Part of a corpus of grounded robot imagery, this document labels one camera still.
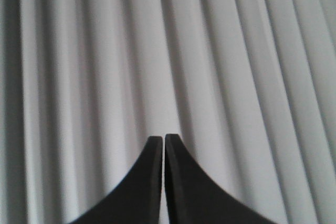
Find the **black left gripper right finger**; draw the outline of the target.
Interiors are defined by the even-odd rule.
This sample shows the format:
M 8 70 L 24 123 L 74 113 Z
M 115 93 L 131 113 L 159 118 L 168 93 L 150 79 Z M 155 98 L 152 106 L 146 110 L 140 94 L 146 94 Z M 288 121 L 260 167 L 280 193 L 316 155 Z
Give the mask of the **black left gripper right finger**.
M 271 223 L 222 190 L 177 134 L 165 136 L 164 177 L 170 223 Z

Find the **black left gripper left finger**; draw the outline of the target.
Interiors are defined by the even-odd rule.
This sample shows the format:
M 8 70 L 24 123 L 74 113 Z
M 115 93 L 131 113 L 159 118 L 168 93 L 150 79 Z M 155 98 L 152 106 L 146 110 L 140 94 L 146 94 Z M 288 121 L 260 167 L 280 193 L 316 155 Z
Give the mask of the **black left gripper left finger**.
M 72 223 L 158 223 L 162 150 L 162 137 L 150 136 L 116 188 Z

